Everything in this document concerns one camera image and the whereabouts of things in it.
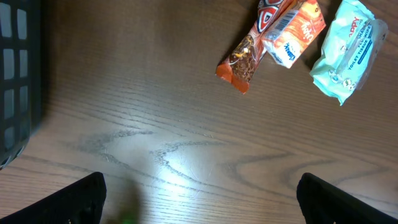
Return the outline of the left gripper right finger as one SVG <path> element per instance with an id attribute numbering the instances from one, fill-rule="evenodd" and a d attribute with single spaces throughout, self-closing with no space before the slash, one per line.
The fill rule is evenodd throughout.
<path id="1" fill-rule="evenodd" d="M 397 219 L 306 172 L 297 186 L 306 224 L 397 224 Z"/>

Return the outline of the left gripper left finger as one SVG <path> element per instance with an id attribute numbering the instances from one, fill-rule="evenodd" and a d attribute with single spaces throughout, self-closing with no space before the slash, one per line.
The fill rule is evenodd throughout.
<path id="1" fill-rule="evenodd" d="M 1 223 L 99 224 L 106 199 L 104 175 L 94 172 L 38 202 L 1 219 Z"/>

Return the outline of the orange chocolate bar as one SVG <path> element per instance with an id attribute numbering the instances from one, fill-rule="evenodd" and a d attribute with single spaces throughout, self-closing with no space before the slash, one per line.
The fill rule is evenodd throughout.
<path id="1" fill-rule="evenodd" d="M 267 52 L 262 43 L 265 31 L 283 13 L 297 4 L 295 0 L 260 0 L 257 19 L 249 33 L 217 66 L 216 76 L 229 82 L 241 93 L 249 90 L 252 77 Z"/>

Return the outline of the green toilet wipes pack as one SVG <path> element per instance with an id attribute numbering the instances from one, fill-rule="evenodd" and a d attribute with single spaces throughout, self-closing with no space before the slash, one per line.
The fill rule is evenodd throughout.
<path id="1" fill-rule="evenodd" d="M 387 24 L 363 3 L 343 0 L 310 71 L 315 86 L 342 105 L 367 80 L 387 35 Z"/>

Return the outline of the orange tissue pack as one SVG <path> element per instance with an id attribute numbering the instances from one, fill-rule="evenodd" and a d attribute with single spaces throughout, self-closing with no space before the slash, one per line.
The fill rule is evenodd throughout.
<path id="1" fill-rule="evenodd" d="M 325 27 L 317 0 L 297 1 L 265 32 L 262 43 L 277 64 L 290 68 Z"/>

